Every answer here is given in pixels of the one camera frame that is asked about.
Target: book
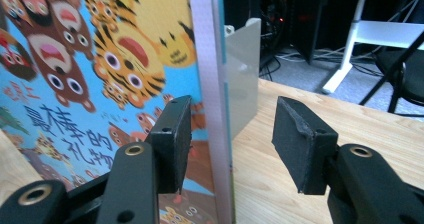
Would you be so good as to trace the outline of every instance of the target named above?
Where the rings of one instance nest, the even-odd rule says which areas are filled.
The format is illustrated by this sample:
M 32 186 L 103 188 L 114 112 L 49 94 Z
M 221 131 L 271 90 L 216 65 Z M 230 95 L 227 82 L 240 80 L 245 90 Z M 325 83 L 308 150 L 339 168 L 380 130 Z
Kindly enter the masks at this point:
M 0 128 L 43 179 L 72 190 L 107 173 L 119 147 L 143 141 L 168 102 L 190 95 L 186 178 L 181 194 L 159 196 L 160 220 L 230 220 L 219 203 L 231 195 L 217 195 L 231 189 L 222 50 L 206 50 L 213 66 L 201 62 L 197 41 L 211 40 L 190 2 L 1 0 Z

